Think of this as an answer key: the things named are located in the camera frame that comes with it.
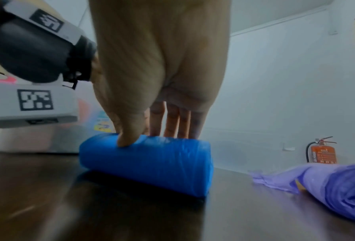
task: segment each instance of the purple plastic bag roll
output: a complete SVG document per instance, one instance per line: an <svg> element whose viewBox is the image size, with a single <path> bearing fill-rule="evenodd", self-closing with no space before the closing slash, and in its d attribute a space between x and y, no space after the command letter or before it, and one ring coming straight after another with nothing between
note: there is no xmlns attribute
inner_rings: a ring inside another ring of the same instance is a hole
<svg viewBox="0 0 355 241"><path fill-rule="evenodd" d="M295 182L298 180L329 209L355 220L355 165L314 163L278 174L251 176L255 183L293 193L299 193Z"/></svg>

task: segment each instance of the shiny table surface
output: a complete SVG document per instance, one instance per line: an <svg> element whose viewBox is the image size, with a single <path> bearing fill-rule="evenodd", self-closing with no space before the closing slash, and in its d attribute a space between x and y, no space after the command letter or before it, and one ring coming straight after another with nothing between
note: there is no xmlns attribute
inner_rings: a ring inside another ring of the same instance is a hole
<svg viewBox="0 0 355 241"><path fill-rule="evenodd" d="M77 156L0 153L0 241L341 241L355 223L308 194L216 169L206 200L87 172Z"/></svg>

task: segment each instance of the fire extinguisher hose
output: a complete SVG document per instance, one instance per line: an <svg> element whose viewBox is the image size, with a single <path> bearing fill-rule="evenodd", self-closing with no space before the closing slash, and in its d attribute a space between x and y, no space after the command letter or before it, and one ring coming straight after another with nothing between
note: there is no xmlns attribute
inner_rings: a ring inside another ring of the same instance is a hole
<svg viewBox="0 0 355 241"><path fill-rule="evenodd" d="M309 144L307 145L307 147L306 147L306 160L307 160L307 163L310 163L310 160L309 160L309 148L310 148L310 146L313 145L313 144L316 144L316 142L313 141L313 142L309 143Z"/></svg>

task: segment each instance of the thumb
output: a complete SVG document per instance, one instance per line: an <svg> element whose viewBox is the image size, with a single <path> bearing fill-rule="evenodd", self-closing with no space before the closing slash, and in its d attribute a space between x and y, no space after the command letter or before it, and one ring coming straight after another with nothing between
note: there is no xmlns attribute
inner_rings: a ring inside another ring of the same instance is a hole
<svg viewBox="0 0 355 241"><path fill-rule="evenodd" d="M141 114L121 114L118 115L122 124L122 132L119 135L117 145L127 147L136 142L145 130L145 115Z"/></svg>

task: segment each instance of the wall trim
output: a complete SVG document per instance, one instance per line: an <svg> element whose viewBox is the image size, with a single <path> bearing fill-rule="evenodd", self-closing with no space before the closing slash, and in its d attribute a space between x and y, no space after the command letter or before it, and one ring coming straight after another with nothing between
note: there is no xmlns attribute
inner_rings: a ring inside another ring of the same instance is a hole
<svg viewBox="0 0 355 241"><path fill-rule="evenodd" d="M256 30L264 29L264 28L271 27L271 26L274 26L274 25L277 25L277 24L280 24L280 23L284 23L284 22L287 22L287 21L295 20L295 19L298 19L298 18L301 18L301 17L306 17L308 15L319 13L319 12L322 12L322 11L326 11L326 10L328 10L329 6L330 5L323 5L323 6L320 6L318 8L314 8L312 10L305 11L303 13L291 15L289 17L284 17L284 18L281 18L281 19L278 19L278 20L274 20L274 21L271 21L271 22L268 22L268 23L264 23L264 24L261 24L261 25L255 26L255 27L251 27L251 28L248 28L248 29L237 31L237 32L231 33L230 36L233 37L233 36L241 35L241 34L244 34L244 33L254 32Z"/></svg>

